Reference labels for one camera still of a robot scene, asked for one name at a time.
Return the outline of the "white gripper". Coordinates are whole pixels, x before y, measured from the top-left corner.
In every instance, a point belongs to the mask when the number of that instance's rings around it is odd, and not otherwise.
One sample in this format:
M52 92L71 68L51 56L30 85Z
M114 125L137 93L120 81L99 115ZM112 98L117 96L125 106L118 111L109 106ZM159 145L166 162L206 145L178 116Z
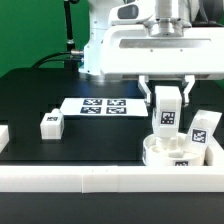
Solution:
M111 9L100 54L108 78L138 77L147 106L149 79L182 78L182 105L197 79L224 79L224 27L206 20L201 3L129 3Z

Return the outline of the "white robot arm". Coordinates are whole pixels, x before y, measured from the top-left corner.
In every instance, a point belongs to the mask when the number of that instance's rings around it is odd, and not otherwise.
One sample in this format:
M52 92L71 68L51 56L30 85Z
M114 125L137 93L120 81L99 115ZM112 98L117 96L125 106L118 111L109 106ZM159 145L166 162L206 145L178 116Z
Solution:
M184 102L196 80L224 80L224 26L210 21L224 0L88 0L90 38L80 71L104 82L180 80Z

